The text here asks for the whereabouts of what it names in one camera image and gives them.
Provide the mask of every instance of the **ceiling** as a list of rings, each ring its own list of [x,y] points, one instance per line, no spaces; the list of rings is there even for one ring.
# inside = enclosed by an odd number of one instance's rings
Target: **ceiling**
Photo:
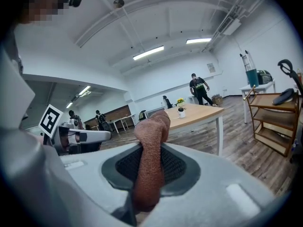
[[[213,38],[227,14],[245,19],[262,0],[124,0],[116,9],[114,0],[82,0],[78,8],[54,16],[56,25],[90,53],[107,60],[122,73],[193,52],[207,43],[186,45],[191,38]],[[133,56],[164,45],[164,51],[134,61]]]
[[[85,87],[81,85],[54,83],[46,81],[26,80],[27,84],[35,93],[35,98],[27,109],[28,118],[22,121],[22,128],[27,129],[37,126],[47,106],[51,104],[61,111],[66,110],[68,103]],[[82,104],[92,96],[101,96],[103,89],[89,88],[92,93],[88,96],[79,97],[74,106]]]

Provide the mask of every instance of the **wooden table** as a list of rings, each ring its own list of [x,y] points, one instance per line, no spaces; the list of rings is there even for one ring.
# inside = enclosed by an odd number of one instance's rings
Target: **wooden table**
[[[179,118],[178,107],[165,110],[170,118],[169,133],[183,131],[185,128],[194,130],[195,127],[216,120],[217,123],[217,153],[222,155],[223,149],[223,118],[224,109],[219,107],[185,104],[185,118]]]
[[[160,110],[164,110],[165,107],[162,106],[162,107],[159,107],[159,108],[155,108],[155,109],[152,109],[152,110],[149,110],[149,111],[145,111],[144,114],[145,114],[145,117],[148,119],[150,116],[152,116],[155,112],[157,111],[160,111]]]
[[[256,92],[262,92],[267,93],[267,89],[269,89],[271,86],[274,87],[274,93],[276,93],[276,82],[275,80],[268,82],[267,84],[259,85],[255,88]],[[251,90],[250,85],[248,84],[245,87],[241,87],[240,90],[242,91],[243,98],[246,97],[246,93],[248,93]],[[244,107],[244,123],[247,123],[247,112],[246,112],[246,102],[243,101],[243,107]]]

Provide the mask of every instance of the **towel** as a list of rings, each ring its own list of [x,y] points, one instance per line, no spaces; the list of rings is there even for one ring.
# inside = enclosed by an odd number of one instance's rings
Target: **towel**
[[[134,185],[135,210],[149,212],[159,202],[160,188],[164,185],[161,167],[161,143],[169,136],[170,119],[165,111],[158,111],[140,122],[134,134],[143,146],[138,177]]]

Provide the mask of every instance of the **wooden shelf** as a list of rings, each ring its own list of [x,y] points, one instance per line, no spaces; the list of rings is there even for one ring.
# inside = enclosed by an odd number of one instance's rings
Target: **wooden shelf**
[[[287,155],[292,140],[290,137],[283,137],[272,130],[262,128],[261,125],[255,132],[255,139],[283,155]]]
[[[295,114],[259,108],[254,120],[270,123],[288,130],[294,130]]]
[[[255,98],[252,100],[252,102],[250,103],[250,106],[295,112],[297,97],[294,96],[293,100],[289,103],[284,103],[281,105],[273,105],[273,100],[279,95],[280,95],[279,93],[257,94]]]
[[[255,95],[252,101],[249,100],[251,93]],[[273,105],[273,100],[279,95],[279,93],[256,94],[253,87],[244,100],[247,100],[250,107],[254,138],[286,157],[297,130],[299,95],[296,92],[291,102]]]

